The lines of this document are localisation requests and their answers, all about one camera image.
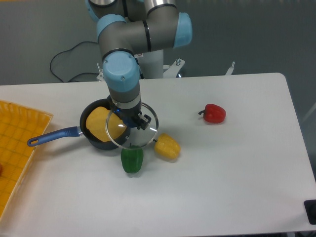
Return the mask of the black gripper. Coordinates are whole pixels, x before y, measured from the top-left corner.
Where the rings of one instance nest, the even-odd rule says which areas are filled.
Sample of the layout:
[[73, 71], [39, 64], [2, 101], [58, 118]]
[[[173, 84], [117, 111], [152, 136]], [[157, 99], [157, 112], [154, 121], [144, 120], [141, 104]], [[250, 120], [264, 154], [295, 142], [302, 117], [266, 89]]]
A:
[[149, 115], [141, 113], [141, 96], [107, 97], [109, 111], [118, 116], [124, 123], [134, 123], [138, 130], [146, 130], [151, 123]]

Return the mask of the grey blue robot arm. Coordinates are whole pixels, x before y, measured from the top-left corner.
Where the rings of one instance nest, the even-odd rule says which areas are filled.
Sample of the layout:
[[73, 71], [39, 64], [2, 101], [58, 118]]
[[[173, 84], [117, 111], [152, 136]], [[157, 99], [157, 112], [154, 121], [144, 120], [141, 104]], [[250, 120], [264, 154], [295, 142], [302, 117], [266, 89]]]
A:
[[111, 110], [128, 127], [145, 130], [151, 117], [141, 112], [141, 73], [134, 56], [188, 45], [191, 19], [174, 0], [87, 0], [85, 5], [96, 22]]

